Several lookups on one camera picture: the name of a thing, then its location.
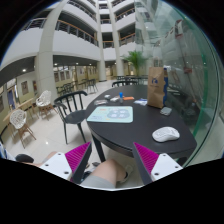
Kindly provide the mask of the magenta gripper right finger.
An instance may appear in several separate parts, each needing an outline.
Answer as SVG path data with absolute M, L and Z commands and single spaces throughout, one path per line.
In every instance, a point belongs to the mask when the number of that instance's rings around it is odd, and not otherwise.
M 166 177 L 182 169 L 168 154 L 157 154 L 136 142 L 133 155 L 144 185 Z

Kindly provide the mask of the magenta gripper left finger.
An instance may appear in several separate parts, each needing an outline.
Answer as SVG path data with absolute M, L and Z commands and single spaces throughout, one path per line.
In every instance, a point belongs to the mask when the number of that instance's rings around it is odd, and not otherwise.
M 40 168 L 65 180 L 80 184 L 91 152 L 92 145 L 87 142 L 67 153 L 57 152 Z

